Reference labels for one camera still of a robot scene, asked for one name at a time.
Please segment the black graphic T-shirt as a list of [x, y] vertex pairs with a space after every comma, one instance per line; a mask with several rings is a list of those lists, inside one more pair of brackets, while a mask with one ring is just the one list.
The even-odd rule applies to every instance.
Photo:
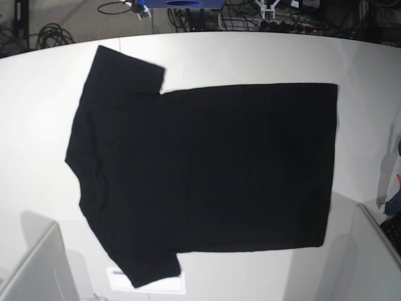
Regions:
[[66, 151], [80, 209], [132, 285], [180, 275], [179, 253], [321, 246], [338, 85], [161, 93], [164, 75], [99, 47]]

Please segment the black power strip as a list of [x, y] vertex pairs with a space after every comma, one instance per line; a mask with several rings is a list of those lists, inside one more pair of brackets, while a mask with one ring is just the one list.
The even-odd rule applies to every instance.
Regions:
[[313, 35], [319, 34], [319, 30], [315, 27], [303, 25], [300, 23], [287, 23], [285, 21], [270, 21], [270, 22], [262, 21], [259, 26], [259, 32], [313, 34]]

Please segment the blue box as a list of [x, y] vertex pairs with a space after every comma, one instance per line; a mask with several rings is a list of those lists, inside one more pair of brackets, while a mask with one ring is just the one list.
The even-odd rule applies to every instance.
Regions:
[[203, 8], [220, 9], [226, 0], [145, 0], [145, 5], [151, 9], [167, 8]]

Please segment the left grey partition panel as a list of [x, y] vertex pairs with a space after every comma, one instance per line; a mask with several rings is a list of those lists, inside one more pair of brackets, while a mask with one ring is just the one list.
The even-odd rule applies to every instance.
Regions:
[[79, 300], [58, 223], [52, 222], [1, 285], [1, 300]]

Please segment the grey partition panel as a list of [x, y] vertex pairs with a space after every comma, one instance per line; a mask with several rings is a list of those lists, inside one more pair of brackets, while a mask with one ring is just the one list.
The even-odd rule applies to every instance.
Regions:
[[58, 223], [52, 222], [1, 285], [1, 300], [79, 300]]
[[368, 209], [355, 211], [351, 237], [358, 255], [347, 300], [400, 300], [400, 256]]

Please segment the teal and orange tool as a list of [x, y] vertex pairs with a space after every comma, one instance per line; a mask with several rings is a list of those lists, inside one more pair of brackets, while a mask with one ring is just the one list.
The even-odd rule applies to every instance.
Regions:
[[390, 199], [390, 201], [387, 201], [385, 203], [385, 209], [383, 214], [387, 216], [394, 216], [398, 212], [400, 212], [400, 194], [401, 194], [401, 182], [400, 182], [400, 174], [396, 174], [397, 180], [398, 180], [398, 191], [397, 193]]

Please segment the black keyboard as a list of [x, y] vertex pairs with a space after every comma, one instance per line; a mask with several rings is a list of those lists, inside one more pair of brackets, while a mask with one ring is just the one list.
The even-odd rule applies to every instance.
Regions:
[[393, 216], [380, 225], [381, 229], [389, 239], [397, 253], [401, 252], [400, 215]]

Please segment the right grey partition panel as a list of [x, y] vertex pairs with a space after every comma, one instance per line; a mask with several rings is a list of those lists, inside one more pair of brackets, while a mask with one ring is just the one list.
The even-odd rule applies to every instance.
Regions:
[[351, 237], [358, 255], [347, 300], [400, 300], [400, 256], [368, 209], [355, 211]]

